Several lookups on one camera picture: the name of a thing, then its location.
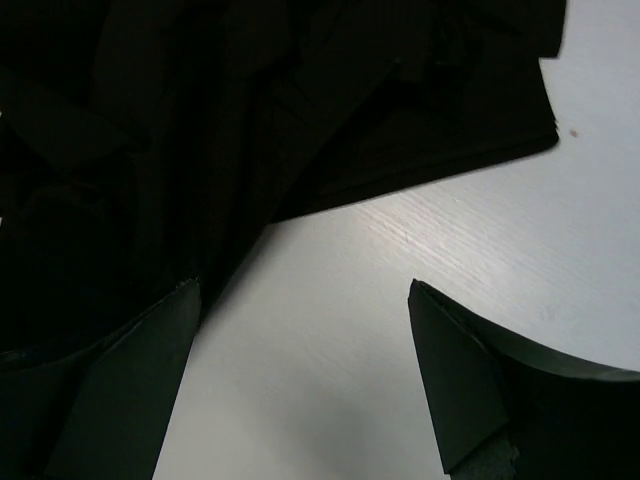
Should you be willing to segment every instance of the white surface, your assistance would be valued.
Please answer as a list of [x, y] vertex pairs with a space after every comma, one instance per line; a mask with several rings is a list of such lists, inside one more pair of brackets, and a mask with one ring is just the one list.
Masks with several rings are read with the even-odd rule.
[[635, 0], [571, 3], [561, 60], [544, 62], [553, 152], [276, 227], [197, 340], [155, 478], [444, 478], [414, 277], [640, 369], [638, 25]]

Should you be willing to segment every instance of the white table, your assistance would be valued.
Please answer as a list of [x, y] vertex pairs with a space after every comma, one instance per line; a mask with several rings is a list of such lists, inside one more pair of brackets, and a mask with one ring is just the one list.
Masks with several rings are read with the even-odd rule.
[[637, 0], [571, 2], [561, 60], [543, 63], [554, 151], [274, 227], [197, 339], [155, 478], [446, 478], [414, 277], [640, 369], [638, 25]]

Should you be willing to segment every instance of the tabletop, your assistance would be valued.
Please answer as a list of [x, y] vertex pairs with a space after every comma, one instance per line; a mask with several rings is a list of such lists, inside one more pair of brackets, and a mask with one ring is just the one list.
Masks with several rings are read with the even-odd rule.
[[640, 4], [571, 2], [543, 155], [271, 228], [197, 338], [155, 478], [440, 479], [406, 298], [423, 280], [640, 370]]

